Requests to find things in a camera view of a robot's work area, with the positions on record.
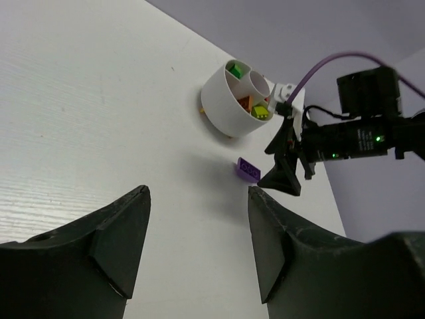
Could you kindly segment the orange lego plate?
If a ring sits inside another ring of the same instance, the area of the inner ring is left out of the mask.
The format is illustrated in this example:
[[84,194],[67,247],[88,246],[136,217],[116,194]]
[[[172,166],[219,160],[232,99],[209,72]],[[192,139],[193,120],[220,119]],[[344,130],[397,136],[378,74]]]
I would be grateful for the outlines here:
[[252,111],[252,100],[253,97],[246,96],[244,98],[238,99],[237,102],[240,104],[240,106],[247,111],[248,113],[251,113]]

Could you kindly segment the green square lego brick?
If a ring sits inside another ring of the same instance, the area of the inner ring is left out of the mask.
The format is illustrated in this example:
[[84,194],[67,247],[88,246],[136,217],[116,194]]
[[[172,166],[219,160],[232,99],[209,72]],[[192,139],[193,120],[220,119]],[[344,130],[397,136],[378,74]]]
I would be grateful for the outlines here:
[[243,69],[238,64],[232,64],[228,68],[229,73],[231,73],[235,78],[241,79],[243,77]]

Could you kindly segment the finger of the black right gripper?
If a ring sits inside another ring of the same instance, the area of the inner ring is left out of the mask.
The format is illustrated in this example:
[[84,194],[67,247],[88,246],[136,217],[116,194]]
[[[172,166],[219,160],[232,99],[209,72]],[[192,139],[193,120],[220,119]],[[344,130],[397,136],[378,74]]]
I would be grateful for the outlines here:
[[296,165],[297,158],[275,159],[273,168],[261,178],[257,186],[300,196],[301,185],[296,177]]
[[268,155],[285,156],[294,146],[295,139],[294,119],[289,116],[284,118],[280,129],[264,152]]

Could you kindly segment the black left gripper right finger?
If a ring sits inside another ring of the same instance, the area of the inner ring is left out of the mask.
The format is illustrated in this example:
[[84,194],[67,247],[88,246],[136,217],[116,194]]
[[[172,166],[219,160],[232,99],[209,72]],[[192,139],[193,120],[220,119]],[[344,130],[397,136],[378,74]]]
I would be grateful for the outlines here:
[[270,318],[423,318],[424,234],[370,243],[328,231],[248,190],[260,289]]

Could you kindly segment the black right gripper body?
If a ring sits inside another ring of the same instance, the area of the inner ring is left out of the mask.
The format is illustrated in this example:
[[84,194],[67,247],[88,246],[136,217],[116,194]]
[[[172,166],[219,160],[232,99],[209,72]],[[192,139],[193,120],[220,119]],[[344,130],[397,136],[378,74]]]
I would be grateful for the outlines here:
[[317,162],[385,156],[406,152],[424,157],[424,112],[402,115],[401,77],[388,66],[349,74],[337,79],[341,113],[338,123],[319,126],[307,115],[301,120],[297,154],[311,179]]

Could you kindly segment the purple lego plate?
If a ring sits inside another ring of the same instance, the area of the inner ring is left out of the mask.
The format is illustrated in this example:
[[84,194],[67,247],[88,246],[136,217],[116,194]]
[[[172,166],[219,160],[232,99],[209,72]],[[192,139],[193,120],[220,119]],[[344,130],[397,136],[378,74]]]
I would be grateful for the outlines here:
[[258,183],[261,180],[261,171],[244,158],[238,158],[236,163],[236,174],[249,183]]

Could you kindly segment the lime green arch lego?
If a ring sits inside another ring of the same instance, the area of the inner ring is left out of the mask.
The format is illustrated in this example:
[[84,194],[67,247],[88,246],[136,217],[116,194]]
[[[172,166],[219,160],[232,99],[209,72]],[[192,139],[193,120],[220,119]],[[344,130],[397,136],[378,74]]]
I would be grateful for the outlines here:
[[259,120],[266,120],[269,116],[267,107],[263,105],[253,106],[251,109],[251,115]]

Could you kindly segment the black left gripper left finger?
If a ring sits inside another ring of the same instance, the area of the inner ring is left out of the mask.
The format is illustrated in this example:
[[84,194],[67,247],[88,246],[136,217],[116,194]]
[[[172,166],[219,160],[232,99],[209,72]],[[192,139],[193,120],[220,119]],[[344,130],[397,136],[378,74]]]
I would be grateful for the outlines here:
[[140,185],[25,242],[1,245],[2,318],[122,318],[151,210]]

